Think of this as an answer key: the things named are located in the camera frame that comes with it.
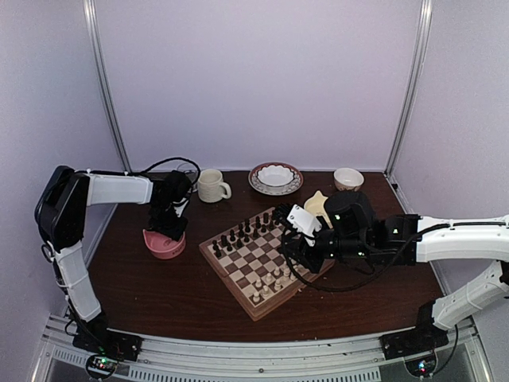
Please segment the cream ribbed mug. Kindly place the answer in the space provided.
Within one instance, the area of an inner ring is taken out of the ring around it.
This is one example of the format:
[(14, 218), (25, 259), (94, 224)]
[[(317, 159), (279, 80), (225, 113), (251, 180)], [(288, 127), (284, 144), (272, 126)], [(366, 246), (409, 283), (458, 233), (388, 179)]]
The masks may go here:
[(215, 169), (203, 170), (198, 177), (198, 197), (204, 203), (216, 203), (231, 198), (231, 187), (223, 181), (223, 173)]

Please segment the wooden chess board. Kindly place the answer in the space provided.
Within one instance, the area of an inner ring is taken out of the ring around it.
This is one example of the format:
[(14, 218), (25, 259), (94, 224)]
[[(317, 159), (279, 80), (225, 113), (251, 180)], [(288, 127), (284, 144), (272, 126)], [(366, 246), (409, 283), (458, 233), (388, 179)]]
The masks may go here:
[[(278, 249), (281, 246), (281, 224), (262, 226), (262, 214), (270, 213), (273, 209), (267, 209), (249, 218), (251, 220), (251, 232), (245, 233), (244, 221), (233, 228), (229, 228), (212, 238), (205, 240), (199, 245), (204, 258), (212, 266), (228, 290), (233, 294), (237, 302), (246, 311), (253, 321), (258, 321), (278, 308), (284, 302), (291, 299), (306, 285), (295, 277), (290, 271), (289, 282), (282, 283), (283, 269), (287, 262)], [(229, 244), (221, 245), (220, 237), (225, 235)], [(243, 238), (242, 248), (236, 247), (239, 237)], [(216, 240), (221, 249), (221, 256), (217, 258), (212, 248), (212, 242)], [(279, 277), (274, 277), (274, 269), (280, 268)], [(266, 284), (266, 275), (272, 274), (272, 282)], [(267, 285), (270, 289), (269, 296), (262, 296), (262, 288), (258, 290), (255, 282), (261, 279), (262, 287)], [(274, 289), (276, 279), (281, 280), (281, 290)], [(255, 291), (260, 293), (260, 302), (255, 304), (252, 297)]]

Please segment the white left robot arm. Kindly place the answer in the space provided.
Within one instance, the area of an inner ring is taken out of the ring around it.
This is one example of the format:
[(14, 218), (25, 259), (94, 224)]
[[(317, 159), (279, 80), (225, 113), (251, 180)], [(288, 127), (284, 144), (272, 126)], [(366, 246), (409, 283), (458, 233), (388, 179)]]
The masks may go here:
[(188, 223), (183, 212), (192, 187), (192, 181), (176, 170), (163, 178), (153, 178), (146, 173), (55, 168), (34, 217), (43, 243), (49, 247), (49, 260), (56, 265), (60, 288), (80, 320), (92, 322), (103, 312), (82, 255), (88, 208), (148, 205), (149, 229), (179, 241)]

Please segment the white chess knight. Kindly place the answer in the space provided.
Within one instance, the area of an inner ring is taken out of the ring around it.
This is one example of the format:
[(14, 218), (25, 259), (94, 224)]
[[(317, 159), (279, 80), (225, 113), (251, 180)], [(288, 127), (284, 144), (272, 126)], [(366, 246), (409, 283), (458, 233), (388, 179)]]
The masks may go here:
[(269, 293), (270, 293), (270, 289), (269, 289), (269, 287), (268, 287), (267, 285), (264, 285), (264, 286), (262, 287), (262, 296), (263, 296), (264, 298), (267, 298), (267, 297), (269, 296)]

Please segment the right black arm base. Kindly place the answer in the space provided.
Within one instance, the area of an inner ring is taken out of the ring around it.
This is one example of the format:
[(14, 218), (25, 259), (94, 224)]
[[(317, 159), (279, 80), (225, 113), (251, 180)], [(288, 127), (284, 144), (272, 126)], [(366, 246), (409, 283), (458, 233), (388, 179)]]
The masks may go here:
[(449, 343), (448, 333), (433, 327), (413, 328), (380, 338), (386, 360), (429, 352)]

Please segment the front aluminium rail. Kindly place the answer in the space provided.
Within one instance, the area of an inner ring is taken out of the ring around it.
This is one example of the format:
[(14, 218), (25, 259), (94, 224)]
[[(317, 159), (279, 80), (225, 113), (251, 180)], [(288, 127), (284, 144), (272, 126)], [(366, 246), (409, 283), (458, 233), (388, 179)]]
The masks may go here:
[[(94, 381), (85, 370), (89, 352), (72, 346), (67, 318), (50, 315), (36, 347), (28, 381)], [(380, 335), (290, 342), (214, 342), (138, 334), (138, 360), (119, 363), (104, 381), (495, 381), (472, 319), (458, 324), (453, 358), (432, 378), (414, 376), (417, 357), (437, 356), (437, 369), (451, 344), (415, 356), (388, 360)]]

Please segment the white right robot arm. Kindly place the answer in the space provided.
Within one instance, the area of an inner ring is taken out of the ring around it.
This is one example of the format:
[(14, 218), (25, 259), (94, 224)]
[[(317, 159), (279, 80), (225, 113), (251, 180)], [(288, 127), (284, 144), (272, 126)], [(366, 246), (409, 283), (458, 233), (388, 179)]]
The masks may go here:
[(439, 219), (401, 214), (379, 219), (362, 192), (340, 191), (324, 202), (324, 216), (282, 204), (274, 219), (299, 237), (281, 253), (316, 273), (326, 259), (365, 259), (384, 270), (445, 259), (487, 259), (488, 268), (445, 297), (422, 306), (408, 345), (426, 350), (438, 331), (483, 310), (508, 292), (508, 217)]

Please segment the patterned brown rim plate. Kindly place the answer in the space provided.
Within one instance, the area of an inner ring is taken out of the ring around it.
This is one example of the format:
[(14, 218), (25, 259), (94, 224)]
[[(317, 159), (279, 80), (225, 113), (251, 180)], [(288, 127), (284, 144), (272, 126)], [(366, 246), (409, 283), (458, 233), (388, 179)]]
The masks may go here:
[(285, 196), (298, 191), (304, 183), (302, 173), (292, 165), (268, 162), (256, 166), (248, 175), (250, 186), (269, 196)]

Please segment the left aluminium frame post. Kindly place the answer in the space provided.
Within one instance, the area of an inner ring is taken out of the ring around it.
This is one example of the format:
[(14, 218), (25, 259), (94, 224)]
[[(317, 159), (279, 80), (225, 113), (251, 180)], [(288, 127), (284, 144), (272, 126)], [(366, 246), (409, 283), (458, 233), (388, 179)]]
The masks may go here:
[(91, 43), (91, 50), (95, 61), (95, 69), (99, 81), (99, 92), (103, 101), (103, 108), (107, 118), (114, 146), (125, 171), (132, 170), (130, 160), (127, 155), (126, 146), (122, 138), (119, 127), (118, 117), (114, 106), (114, 100), (111, 93), (111, 87), (107, 77), (107, 68), (104, 61), (103, 49), (100, 40), (99, 23), (97, 20), (96, 4), (93, 0), (84, 0), (84, 16), (87, 25), (87, 31)]

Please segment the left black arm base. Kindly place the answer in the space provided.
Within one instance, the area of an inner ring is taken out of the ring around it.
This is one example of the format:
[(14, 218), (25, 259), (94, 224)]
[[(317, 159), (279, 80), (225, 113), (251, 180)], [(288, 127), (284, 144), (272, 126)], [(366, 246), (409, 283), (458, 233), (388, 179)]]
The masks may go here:
[(118, 361), (136, 361), (142, 347), (142, 338), (126, 333), (107, 331), (106, 339), (100, 344), (85, 332), (78, 332), (72, 340), (74, 347), (89, 353), (98, 353)]

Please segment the aluminium frame post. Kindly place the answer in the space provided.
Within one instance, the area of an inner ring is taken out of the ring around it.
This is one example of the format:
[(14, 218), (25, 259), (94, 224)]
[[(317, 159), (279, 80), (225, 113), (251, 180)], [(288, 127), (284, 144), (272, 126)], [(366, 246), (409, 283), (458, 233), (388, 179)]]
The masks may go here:
[(394, 176), (397, 160), (406, 135), (406, 130), (410, 123), (411, 113), (418, 93), (418, 82), (425, 63), (432, 19), (433, 1), (422, 0), (414, 42), (414, 52), (410, 66), (410, 74), (406, 85), (406, 92), (403, 98), (402, 110), (398, 119), (393, 145), (384, 171), (384, 174), (389, 179)]
[(91, 50), (95, 61), (95, 69), (99, 81), (99, 92), (103, 101), (103, 108), (107, 118), (114, 146), (125, 171), (132, 170), (130, 160), (127, 155), (126, 146), (122, 138), (119, 127), (118, 117), (114, 106), (114, 100), (111, 93), (111, 87), (107, 77), (107, 68), (104, 61), (103, 49), (100, 40), (99, 23), (97, 20), (96, 4), (93, 0), (84, 0), (84, 16), (87, 25), (87, 31), (91, 43)]

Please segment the yellow cat-ear bowl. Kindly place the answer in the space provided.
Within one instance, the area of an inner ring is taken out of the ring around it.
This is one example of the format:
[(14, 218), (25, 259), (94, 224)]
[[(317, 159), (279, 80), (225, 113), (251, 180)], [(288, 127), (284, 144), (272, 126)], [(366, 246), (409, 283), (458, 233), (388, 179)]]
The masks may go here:
[(313, 214), (315, 217), (322, 216), (328, 226), (332, 227), (331, 221), (324, 208), (324, 203), (327, 199), (328, 197), (326, 197), (320, 190), (317, 190), (314, 195), (304, 203), (304, 209)]

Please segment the white scalloped bowl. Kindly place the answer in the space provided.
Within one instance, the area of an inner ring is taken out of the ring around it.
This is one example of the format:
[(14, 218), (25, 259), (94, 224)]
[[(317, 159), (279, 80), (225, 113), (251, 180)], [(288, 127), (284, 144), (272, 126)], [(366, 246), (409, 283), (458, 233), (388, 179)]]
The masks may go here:
[(281, 187), (289, 184), (293, 180), (293, 172), (286, 166), (269, 165), (262, 167), (258, 171), (258, 179), (264, 185)]

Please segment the white chess queen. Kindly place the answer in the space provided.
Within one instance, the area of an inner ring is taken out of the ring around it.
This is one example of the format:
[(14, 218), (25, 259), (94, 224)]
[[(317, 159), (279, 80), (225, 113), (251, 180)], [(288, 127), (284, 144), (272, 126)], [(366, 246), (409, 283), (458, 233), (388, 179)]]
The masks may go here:
[(289, 282), (290, 269), (285, 267), (283, 269), (282, 283), (287, 284)]

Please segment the right aluminium frame post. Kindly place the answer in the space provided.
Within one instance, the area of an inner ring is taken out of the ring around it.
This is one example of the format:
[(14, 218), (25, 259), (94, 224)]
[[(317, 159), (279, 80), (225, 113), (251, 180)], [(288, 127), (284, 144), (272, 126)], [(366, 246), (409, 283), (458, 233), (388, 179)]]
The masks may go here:
[(406, 92), (403, 98), (402, 110), (398, 119), (393, 145), (384, 171), (384, 174), (389, 179), (394, 176), (397, 160), (406, 135), (406, 130), (410, 123), (411, 113), (418, 93), (418, 82), (425, 63), (432, 19), (433, 1), (422, 0), (414, 42), (414, 52), (410, 66), (410, 74), (406, 85)]

